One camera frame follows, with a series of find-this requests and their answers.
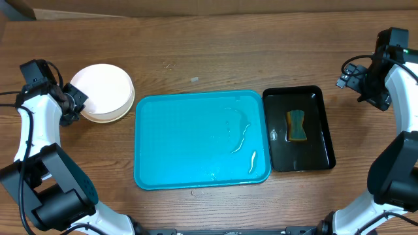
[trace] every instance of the black tray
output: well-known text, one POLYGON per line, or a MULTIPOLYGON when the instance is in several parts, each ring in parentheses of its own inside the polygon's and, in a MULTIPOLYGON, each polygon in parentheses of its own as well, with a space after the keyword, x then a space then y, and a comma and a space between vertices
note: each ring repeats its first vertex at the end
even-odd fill
POLYGON ((270 88, 263 92, 263 102, 274 170, 325 170, 335 166, 324 99, 319 87, 270 88), (292 110, 305 112, 303 127, 306 141, 286 140, 286 113, 292 110))

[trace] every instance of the sponge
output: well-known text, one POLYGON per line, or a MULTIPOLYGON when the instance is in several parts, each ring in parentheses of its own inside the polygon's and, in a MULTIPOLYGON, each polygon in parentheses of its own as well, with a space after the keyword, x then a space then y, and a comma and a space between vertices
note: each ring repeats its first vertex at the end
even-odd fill
POLYGON ((303 129, 305 112, 292 110, 286 113, 287 141, 306 141, 305 130, 303 129))

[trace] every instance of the white bowl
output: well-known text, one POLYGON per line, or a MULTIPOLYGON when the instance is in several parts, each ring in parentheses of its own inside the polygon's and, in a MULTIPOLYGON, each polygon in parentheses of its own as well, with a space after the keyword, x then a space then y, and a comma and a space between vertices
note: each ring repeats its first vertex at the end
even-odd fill
POLYGON ((131 109, 133 105, 134 100, 135 100, 135 89, 132 88, 132 93, 128 101, 117 110, 106 113, 106 114, 90 114, 89 112, 85 112, 83 110, 81 111, 81 114, 88 120, 94 121, 97 123, 108 123, 108 122, 116 121, 128 113, 128 111, 131 109))
POLYGON ((90 65, 74 75, 71 84, 89 98, 84 112, 105 114, 121 108, 131 97, 133 84, 129 75, 114 65, 90 65))

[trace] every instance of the water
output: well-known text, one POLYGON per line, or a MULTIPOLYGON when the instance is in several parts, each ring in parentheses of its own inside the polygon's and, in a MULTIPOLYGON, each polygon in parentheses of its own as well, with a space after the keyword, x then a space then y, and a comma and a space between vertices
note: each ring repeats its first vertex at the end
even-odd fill
POLYGON ((215 180, 216 180, 216 175, 215 175, 215 173, 211 173, 211 174, 210 174, 210 178, 212 179, 212 181, 215 181, 215 180))
POLYGON ((255 159, 257 156, 257 152, 254 151, 253 155, 251 156, 251 168, 248 171, 248 174, 251 174, 253 172, 253 170, 255 169, 255 163, 257 162, 257 160, 255 159))
POLYGON ((248 121, 248 117, 245 113, 243 113, 239 110, 233 109, 233 108, 225 108, 225 110, 232 110, 232 111, 237 112, 241 115, 241 118, 240 118, 240 138, 238 139, 237 145, 231 151, 231 153, 235 153, 235 152, 237 152, 238 150, 241 149, 242 144, 244 143, 244 140, 246 138, 246 131, 247 131, 248 127, 251 125, 251 123, 248 121))
POLYGON ((277 132, 276 132, 276 130, 273 128, 272 129, 272 131, 270 131, 270 140, 271 141, 275 141, 275 140, 277 140, 277 132))
POLYGON ((231 141, 231 128, 229 128, 229 121, 226 122, 228 131, 228 143, 231 141))

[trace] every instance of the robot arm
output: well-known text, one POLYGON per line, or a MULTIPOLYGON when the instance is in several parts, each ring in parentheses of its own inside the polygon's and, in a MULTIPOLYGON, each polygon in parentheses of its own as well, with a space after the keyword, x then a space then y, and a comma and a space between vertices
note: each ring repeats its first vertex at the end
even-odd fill
MULTIPOLYGON (((400 44, 405 47, 408 45, 407 31, 392 28, 383 31, 379 34, 375 54, 386 54, 400 62, 405 62, 405 59, 413 61, 404 65, 418 74, 418 54, 408 55, 414 50, 399 48, 400 44)), ((350 64, 347 70, 351 73, 368 73, 350 78, 343 74, 337 86, 354 89, 361 94, 359 101, 366 100, 381 110, 386 110, 392 101, 398 134, 373 163, 368 175, 368 190, 332 217, 332 231, 335 234, 368 234, 392 218, 382 217, 384 212, 402 215, 417 210, 418 169, 414 165, 418 159, 418 83, 396 64, 373 62, 367 70, 350 64), (370 89, 370 84, 377 89, 370 89), (376 84, 384 84, 385 89, 376 84)))
MULTIPOLYGON (((405 66, 418 74, 418 64, 406 62, 405 66)), ((396 134, 418 131, 418 82, 404 69, 393 65, 385 85, 393 102, 396 134)))
MULTIPOLYGON (((80 227, 88 224, 107 235, 147 235, 129 216, 118 214, 99 201, 91 180, 60 147, 59 126, 78 121, 87 96, 71 84, 61 89, 43 60, 32 60, 20 68, 27 85, 17 96, 16 106, 28 108, 33 116, 32 147, 24 174, 27 217, 43 231, 76 228, 86 234, 98 234, 80 227), (49 177, 57 183, 36 192, 35 188, 49 177)), ((0 170, 0 181, 16 202, 30 126, 28 113, 21 108, 18 112, 22 117, 19 150, 13 164, 0 170)))

